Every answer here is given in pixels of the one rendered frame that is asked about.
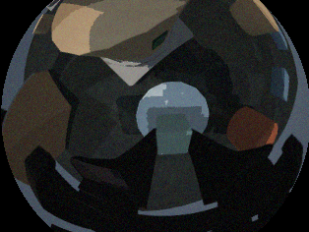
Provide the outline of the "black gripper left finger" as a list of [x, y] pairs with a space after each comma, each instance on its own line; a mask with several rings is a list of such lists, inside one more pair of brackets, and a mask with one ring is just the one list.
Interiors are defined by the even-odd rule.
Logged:
[[143, 139], [114, 159], [71, 156], [71, 164], [85, 179], [126, 191], [139, 208], [147, 208], [154, 178], [157, 141], [155, 128]]

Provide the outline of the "orange cylinder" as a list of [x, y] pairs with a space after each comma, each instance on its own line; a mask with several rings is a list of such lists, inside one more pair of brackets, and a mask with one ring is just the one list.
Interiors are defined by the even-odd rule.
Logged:
[[231, 116], [226, 135], [238, 151], [245, 151], [273, 144], [278, 135], [278, 124], [253, 108], [243, 107]]

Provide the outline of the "blue block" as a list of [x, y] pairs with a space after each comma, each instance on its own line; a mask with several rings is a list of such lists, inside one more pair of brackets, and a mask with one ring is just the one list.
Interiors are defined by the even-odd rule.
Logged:
[[271, 84], [270, 84], [270, 93], [276, 97], [280, 97], [282, 100], [286, 100], [288, 96], [289, 89], [289, 76], [288, 72], [285, 71], [285, 68], [274, 68], [271, 70]]
[[278, 47], [278, 49], [288, 50], [288, 48], [286, 48], [286, 46], [288, 45], [286, 45], [285, 37], [282, 36], [281, 29], [278, 29], [278, 32], [271, 32], [270, 36], [273, 37], [274, 43]]

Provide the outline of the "tan cylinder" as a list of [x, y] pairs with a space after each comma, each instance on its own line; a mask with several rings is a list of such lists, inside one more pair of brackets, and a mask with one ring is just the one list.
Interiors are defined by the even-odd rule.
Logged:
[[38, 24], [36, 24], [35, 29], [33, 33], [40, 33], [40, 35], [44, 35], [45, 33], [48, 33], [51, 29], [52, 20], [54, 20], [54, 14], [42, 14], [38, 20]]
[[237, 0], [229, 6], [233, 20], [250, 36], [278, 32], [277, 22], [259, 0]]
[[64, 0], [52, 41], [77, 56], [139, 61], [160, 49], [190, 0]]

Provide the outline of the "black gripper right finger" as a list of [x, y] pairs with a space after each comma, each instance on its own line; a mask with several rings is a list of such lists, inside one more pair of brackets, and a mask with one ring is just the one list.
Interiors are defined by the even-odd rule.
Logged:
[[203, 203], [216, 203], [217, 197], [237, 180], [243, 170], [255, 166], [271, 154], [274, 144], [234, 151], [191, 129], [189, 154], [201, 188]]

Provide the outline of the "pale teal cube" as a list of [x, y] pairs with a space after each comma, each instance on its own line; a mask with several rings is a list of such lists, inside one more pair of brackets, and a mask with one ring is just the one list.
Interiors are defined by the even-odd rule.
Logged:
[[157, 154], [187, 154], [191, 133], [185, 115], [158, 115], [155, 121]]

